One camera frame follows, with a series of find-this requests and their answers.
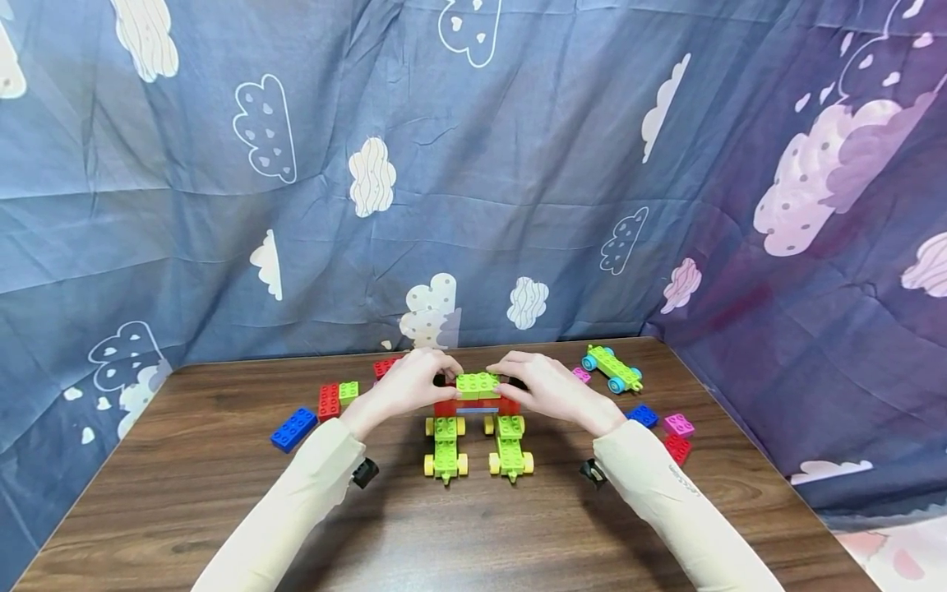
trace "red lego brick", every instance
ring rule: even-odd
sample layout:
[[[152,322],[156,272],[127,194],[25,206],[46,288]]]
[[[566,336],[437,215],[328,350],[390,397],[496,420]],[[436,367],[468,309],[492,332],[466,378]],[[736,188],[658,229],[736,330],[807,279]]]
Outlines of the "red lego brick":
[[[690,455],[690,442],[684,440],[677,434],[671,434],[667,440],[664,440],[664,447],[668,449],[670,457],[674,459],[677,466],[684,466],[684,461]]]
[[[319,388],[319,406],[316,408],[315,415],[319,422],[325,422],[332,418],[337,418],[342,414],[342,405],[339,403],[339,385],[322,385]]]
[[[389,370],[391,370],[391,367],[395,365],[395,362],[401,359],[402,357],[400,355],[396,355],[392,358],[375,362],[375,380],[382,380],[382,377],[385,376]]]
[[[507,399],[506,397],[500,397],[499,405],[499,415],[519,415],[520,414],[520,404],[517,402]]]
[[[434,404],[434,417],[436,418],[452,418],[456,414],[456,401],[440,401]]]

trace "lego wheel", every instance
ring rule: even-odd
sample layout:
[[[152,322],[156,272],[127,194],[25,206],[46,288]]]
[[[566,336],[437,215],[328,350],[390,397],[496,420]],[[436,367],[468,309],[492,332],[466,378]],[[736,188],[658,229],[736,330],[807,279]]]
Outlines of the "lego wheel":
[[[621,380],[617,376],[615,378],[608,379],[608,389],[614,392],[616,395],[620,395],[625,392],[625,381]]]

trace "pink lego brick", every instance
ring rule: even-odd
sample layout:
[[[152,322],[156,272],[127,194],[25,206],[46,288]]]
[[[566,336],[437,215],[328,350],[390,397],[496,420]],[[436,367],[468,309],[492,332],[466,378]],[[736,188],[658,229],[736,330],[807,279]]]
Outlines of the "pink lego brick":
[[[664,431],[669,435],[680,436],[681,438],[690,438],[694,433],[694,426],[681,413],[668,415],[664,418]]]
[[[575,368],[572,370],[572,373],[575,374],[576,377],[578,377],[579,380],[583,381],[584,383],[588,384],[588,382],[592,380],[592,375],[586,372],[585,370],[583,370],[582,368]]]

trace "wooden table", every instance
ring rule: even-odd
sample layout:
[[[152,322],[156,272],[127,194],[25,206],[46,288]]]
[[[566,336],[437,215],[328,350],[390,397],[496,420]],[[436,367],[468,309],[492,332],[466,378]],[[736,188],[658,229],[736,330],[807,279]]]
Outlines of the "wooden table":
[[[601,342],[641,368],[645,390],[618,397],[697,428],[685,471],[757,550],[787,590],[877,590],[666,346]],[[584,343],[520,346],[572,368]],[[454,350],[479,371],[509,348]],[[230,532],[289,462],[270,433],[322,383],[371,385],[390,354],[215,364],[175,372],[19,584],[16,592],[189,590]],[[608,392],[596,372],[590,385]],[[381,474],[313,532],[281,591],[693,590],[651,528],[605,486],[579,475],[590,438],[527,414],[535,475],[491,476],[495,444],[468,417],[459,441],[471,474],[445,489],[425,478],[433,450],[423,417],[391,420],[368,438]]]

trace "sleeve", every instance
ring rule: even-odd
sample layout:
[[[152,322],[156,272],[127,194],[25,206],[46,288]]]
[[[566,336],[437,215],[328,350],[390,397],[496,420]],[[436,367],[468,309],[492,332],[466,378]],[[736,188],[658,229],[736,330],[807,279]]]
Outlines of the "sleeve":
[[[273,592],[310,531],[342,503],[365,445],[337,419],[313,431],[191,592]]]
[[[783,590],[756,552],[635,421],[593,442],[599,468],[650,524],[698,592]]]

